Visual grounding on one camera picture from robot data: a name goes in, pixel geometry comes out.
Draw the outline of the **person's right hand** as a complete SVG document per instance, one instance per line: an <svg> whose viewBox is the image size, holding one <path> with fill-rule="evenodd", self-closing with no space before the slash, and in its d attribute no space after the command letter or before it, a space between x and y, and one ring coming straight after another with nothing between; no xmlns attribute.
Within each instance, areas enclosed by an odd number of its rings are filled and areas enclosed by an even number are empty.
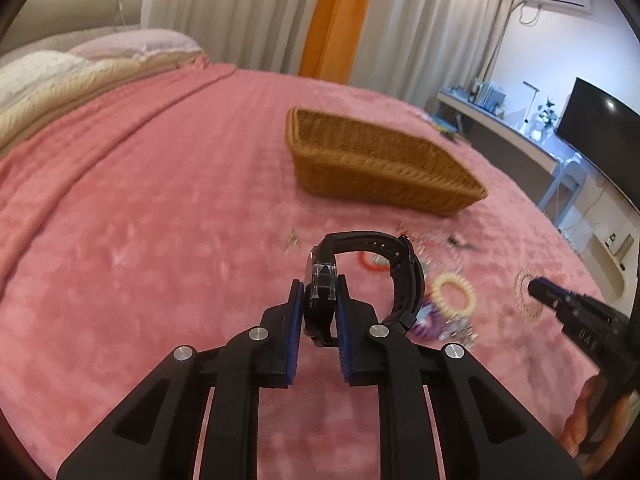
<svg viewBox="0 0 640 480"><path fill-rule="evenodd" d="M558 440L573 458L580 454L580 446L588 431L588 405L597 389L597 376L582 386L573 413L564 422ZM582 460L585 479L639 478L639 396L629 393L612 409L611 425L599 446Z"/></svg>

